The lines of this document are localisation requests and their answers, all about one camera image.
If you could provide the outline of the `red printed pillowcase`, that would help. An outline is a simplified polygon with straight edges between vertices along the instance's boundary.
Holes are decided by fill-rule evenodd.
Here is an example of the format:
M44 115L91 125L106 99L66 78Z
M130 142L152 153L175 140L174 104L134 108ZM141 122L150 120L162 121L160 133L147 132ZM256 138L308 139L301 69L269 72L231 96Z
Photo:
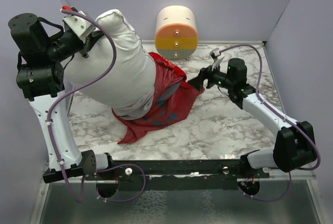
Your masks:
M124 138L118 144L135 143L150 131L161 130L186 119L196 98L204 91L198 91L186 82L187 75L177 65L155 52L149 55L156 63L152 106L146 115L134 120L126 120L114 113L127 127Z

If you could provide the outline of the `white pillow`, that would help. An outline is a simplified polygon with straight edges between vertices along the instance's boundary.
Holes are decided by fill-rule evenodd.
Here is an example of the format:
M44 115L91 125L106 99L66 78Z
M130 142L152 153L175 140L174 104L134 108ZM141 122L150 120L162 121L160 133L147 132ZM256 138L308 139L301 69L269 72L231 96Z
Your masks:
M111 71L99 81L81 90L84 95L112 108L126 120L141 118L150 110L155 92L156 64L144 50L141 38L118 10L112 9L96 21L109 33L117 50ZM95 80L110 65L112 47L101 37L83 58L77 53L66 65L65 78L75 87Z

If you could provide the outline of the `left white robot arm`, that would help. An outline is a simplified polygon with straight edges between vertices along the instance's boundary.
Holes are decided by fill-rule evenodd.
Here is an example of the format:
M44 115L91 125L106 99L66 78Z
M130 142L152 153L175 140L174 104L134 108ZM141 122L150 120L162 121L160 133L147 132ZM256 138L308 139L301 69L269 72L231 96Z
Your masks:
M63 25L49 36L46 20L24 13L8 22L10 34L19 48L16 83L33 108L47 146L49 165L43 174L46 183L98 173L107 180L115 167L110 155L81 152L73 138L65 99L62 62L80 53L88 57L93 45L107 32L81 11L65 10Z

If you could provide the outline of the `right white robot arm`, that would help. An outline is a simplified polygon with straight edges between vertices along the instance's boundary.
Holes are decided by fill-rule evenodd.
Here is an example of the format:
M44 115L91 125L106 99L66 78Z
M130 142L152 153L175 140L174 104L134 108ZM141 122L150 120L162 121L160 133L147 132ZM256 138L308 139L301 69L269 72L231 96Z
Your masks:
M299 169L317 159L314 131L307 122L292 119L267 100L247 82L247 66L242 59L228 61L227 72L220 71L221 61L202 68L199 74L188 83L202 91L214 85L227 89L229 99L240 109L245 110L265 125L276 141L273 149L257 150L241 156L239 172L250 178L260 168L277 168L283 172Z

